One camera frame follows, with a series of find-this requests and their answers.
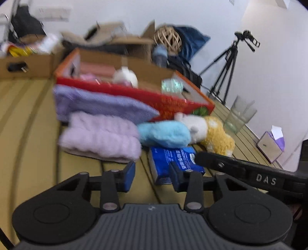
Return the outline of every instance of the black tripod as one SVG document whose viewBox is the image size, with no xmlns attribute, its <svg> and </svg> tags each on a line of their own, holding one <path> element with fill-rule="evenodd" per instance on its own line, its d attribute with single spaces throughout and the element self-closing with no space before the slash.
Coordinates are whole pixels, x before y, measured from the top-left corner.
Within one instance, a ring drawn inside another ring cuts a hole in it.
<svg viewBox="0 0 308 250">
<path fill-rule="evenodd" d="M 226 55 L 225 59 L 226 59 L 226 64 L 224 66 L 224 68 L 222 69 L 222 71 L 220 72 L 215 84 L 211 87 L 211 89 L 209 90 L 209 96 L 213 95 L 215 96 L 223 105 L 225 105 L 226 103 L 226 99 L 228 96 L 228 91 L 231 85 L 231 81 L 232 81 L 232 76 L 233 76 L 233 72 L 234 72 L 234 67 L 235 67 L 235 62 L 236 62 L 236 57 L 237 57 L 237 53 L 238 53 L 238 49 L 237 49 L 237 45 L 239 43 L 239 41 L 245 41 L 247 43 L 247 45 L 249 46 L 249 48 L 255 52 L 255 49 L 246 41 L 246 39 L 249 39 L 254 46 L 259 47 L 260 43 L 252 36 L 252 34 L 250 33 L 249 30 L 245 30 L 243 33 L 240 32 L 235 32 L 234 33 L 235 36 L 237 37 L 237 40 L 234 40 L 233 44 L 227 49 L 225 50 L 220 56 L 218 56 L 210 65 L 208 65 L 199 75 L 202 75 L 204 72 L 206 72 L 213 64 L 217 63 L 219 61 L 219 59 L 221 59 L 224 55 Z M 227 76 L 227 73 L 231 67 L 231 72 L 230 72 L 230 76 L 229 76 L 229 81 L 228 81 L 228 85 L 227 85 L 227 89 L 225 92 L 225 96 L 224 99 L 220 99 L 219 98 L 219 93 L 222 87 L 222 84 Z M 217 84 L 219 83 L 222 75 L 224 74 L 222 81 L 220 82 L 220 85 L 218 87 L 218 90 L 215 91 Z"/>
</svg>

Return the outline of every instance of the blue box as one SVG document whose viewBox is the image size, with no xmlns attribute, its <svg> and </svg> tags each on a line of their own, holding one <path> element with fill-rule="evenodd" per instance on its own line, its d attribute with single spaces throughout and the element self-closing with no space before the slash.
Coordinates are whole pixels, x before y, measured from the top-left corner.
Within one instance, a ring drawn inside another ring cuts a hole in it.
<svg viewBox="0 0 308 250">
<path fill-rule="evenodd" d="M 193 147 L 179 149 L 151 147 L 148 158 L 154 183 L 156 185 L 171 184 L 169 163 L 172 161 L 176 162 L 182 171 L 192 169 L 204 175 L 205 169 L 195 164 L 195 153 Z"/>
</svg>

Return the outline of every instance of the woven basket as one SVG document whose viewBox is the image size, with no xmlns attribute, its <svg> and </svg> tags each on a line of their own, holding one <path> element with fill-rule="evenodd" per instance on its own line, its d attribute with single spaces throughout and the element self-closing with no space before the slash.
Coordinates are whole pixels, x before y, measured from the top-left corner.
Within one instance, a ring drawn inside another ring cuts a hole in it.
<svg viewBox="0 0 308 250">
<path fill-rule="evenodd" d="M 155 31 L 154 40 L 156 44 L 163 44 L 168 54 L 177 55 L 182 49 L 182 41 L 179 34 L 172 26 L 164 25 Z"/>
</svg>

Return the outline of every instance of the light blue plush toy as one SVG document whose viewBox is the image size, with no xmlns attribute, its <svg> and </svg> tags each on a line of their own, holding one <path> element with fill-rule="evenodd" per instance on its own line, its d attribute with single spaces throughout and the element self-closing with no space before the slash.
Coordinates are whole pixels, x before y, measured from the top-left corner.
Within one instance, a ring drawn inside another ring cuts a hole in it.
<svg viewBox="0 0 308 250">
<path fill-rule="evenodd" d="M 138 126 L 140 142 L 144 146 L 183 148 L 191 141 L 189 129 L 178 121 L 142 123 Z"/>
</svg>

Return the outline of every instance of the wall socket panel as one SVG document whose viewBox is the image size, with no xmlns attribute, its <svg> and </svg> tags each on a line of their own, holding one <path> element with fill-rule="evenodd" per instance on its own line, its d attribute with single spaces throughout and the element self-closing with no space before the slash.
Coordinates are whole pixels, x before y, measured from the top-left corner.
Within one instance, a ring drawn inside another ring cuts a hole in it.
<svg viewBox="0 0 308 250">
<path fill-rule="evenodd" d="M 39 7 L 34 15 L 40 21 L 64 21 L 70 19 L 71 7 Z"/>
</svg>

